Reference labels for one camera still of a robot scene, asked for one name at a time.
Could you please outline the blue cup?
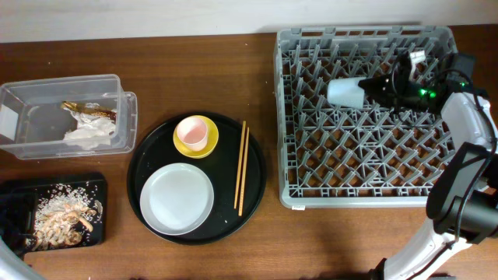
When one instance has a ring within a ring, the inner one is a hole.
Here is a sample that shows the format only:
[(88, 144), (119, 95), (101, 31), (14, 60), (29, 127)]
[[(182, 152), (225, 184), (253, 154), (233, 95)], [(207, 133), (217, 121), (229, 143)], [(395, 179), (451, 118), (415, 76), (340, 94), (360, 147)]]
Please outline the blue cup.
[(333, 79), (328, 84), (327, 101), (331, 105), (362, 109), (365, 91), (359, 87), (364, 77)]

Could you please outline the wooden chopstick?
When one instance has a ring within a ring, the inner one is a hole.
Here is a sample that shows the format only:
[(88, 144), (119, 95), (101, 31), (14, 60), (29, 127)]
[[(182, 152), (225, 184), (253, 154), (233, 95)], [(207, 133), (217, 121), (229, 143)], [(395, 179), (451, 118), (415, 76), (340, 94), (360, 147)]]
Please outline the wooden chopstick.
[(244, 142), (244, 161), (242, 165), (242, 175), (241, 175), (241, 187), (240, 187), (240, 200), (239, 200), (239, 208), (238, 215), (242, 216), (243, 214), (243, 206), (244, 206), (244, 192), (245, 192), (245, 181), (246, 181), (246, 173), (247, 173), (247, 158), (248, 158), (248, 146), (249, 146), (249, 134), (250, 128), (247, 127), (245, 131), (245, 142)]
[(239, 157), (238, 157), (238, 164), (237, 164), (237, 177), (236, 177), (236, 187), (235, 187), (233, 209), (237, 209), (237, 201), (238, 201), (239, 188), (240, 188), (240, 176), (241, 176), (242, 160), (244, 157), (245, 131), (246, 131), (246, 121), (243, 121), (241, 137), (240, 137), (240, 148), (239, 148)]

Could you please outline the yellow bowl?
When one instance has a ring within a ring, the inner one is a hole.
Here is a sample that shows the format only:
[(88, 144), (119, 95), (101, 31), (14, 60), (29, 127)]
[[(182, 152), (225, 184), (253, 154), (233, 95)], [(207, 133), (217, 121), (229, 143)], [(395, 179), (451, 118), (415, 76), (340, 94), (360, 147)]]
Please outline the yellow bowl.
[(177, 151), (180, 154), (187, 156), (187, 157), (190, 157), (190, 158), (193, 158), (193, 159), (201, 159), (201, 158), (208, 156), (215, 149), (217, 142), (219, 140), (219, 131), (218, 131), (218, 128), (217, 128), (216, 124), (214, 123), (214, 121), (207, 118), (206, 116), (202, 116), (202, 115), (192, 115), (192, 116), (199, 116), (202, 119), (204, 119), (205, 122), (207, 123), (208, 128), (209, 128), (209, 136), (208, 136), (207, 146), (198, 152), (188, 150), (183, 144), (180, 143), (180, 140), (177, 138), (177, 136), (175, 134), (176, 128), (174, 129), (173, 142), (174, 142), (175, 148), (177, 149)]

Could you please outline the pink cup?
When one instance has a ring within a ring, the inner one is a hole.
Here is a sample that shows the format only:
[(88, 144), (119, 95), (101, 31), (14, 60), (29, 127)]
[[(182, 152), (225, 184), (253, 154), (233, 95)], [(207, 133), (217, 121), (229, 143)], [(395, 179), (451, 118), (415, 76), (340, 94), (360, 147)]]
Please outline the pink cup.
[(188, 150), (198, 152), (207, 146), (209, 128), (201, 117), (190, 116), (180, 121), (175, 134)]

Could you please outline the grey plate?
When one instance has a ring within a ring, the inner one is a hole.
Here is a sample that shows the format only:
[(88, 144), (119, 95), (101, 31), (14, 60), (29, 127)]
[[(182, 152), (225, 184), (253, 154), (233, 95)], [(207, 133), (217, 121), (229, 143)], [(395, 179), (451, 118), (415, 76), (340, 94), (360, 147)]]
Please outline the grey plate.
[(172, 163), (145, 182), (139, 199), (146, 225), (158, 233), (180, 236), (197, 229), (214, 205), (209, 177), (196, 166)]

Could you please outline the brown snack wrapper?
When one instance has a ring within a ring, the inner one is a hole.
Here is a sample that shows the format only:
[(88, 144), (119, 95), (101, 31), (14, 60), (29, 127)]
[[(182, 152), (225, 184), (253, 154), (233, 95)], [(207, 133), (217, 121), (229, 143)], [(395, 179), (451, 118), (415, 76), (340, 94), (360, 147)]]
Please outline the brown snack wrapper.
[(61, 108), (68, 109), (76, 113), (88, 114), (94, 117), (104, 117), (112, 121), (116, 121), (117, 119), (117, 113), (112, 111), (111, 109), (107, 109), (101, 106), (89, 107), (87, 103), (63, 101), (61, 103)]

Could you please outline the white tissue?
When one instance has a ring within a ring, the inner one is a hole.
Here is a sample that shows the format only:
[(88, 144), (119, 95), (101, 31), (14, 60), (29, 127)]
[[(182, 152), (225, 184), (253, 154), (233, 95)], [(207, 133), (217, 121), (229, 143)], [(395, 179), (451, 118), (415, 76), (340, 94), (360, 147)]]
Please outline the white tissue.
[[(100, 106), (98, 103), (87, 103), (89, 107)], [(67, 110), (76, 121), (76, 127), (65, 133), (64, 141), (73, 141), (84, 150), (95, 149), (99, 145), (109, 145), (109, 137), (116, 131), (116, 121), (104, 117), (94, 117)]]

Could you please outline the food scraps and rice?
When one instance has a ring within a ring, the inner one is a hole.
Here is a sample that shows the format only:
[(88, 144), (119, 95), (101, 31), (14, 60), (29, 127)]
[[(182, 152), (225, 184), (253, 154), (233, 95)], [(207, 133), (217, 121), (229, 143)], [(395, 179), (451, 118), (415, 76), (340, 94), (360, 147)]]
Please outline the food scraps and rice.
[(89, 182), (52, 184), (41, 191), (34, 217), (34, 230), (26, 245), (32, 251), (89, 246), (103, 225), (103, 203), (98, 186)]

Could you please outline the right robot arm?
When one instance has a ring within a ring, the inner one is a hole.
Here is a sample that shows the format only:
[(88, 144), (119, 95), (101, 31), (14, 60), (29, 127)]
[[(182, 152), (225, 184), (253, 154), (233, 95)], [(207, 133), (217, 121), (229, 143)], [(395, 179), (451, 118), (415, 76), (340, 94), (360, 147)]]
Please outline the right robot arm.
[(371, 279), (429, 279), (455, 254), (497, 237), (497, 127), (489, 96), (474, 86), (475, 58), (450, 53), (425, 84), (413, 81), (423, 52), (404, 53), (387, 75), (361, 79), (362, 92), (384, 107), (428, 112), (447, 125), (456, 150), (426, 201), (426, 220), (407, 245), (370, 270)]

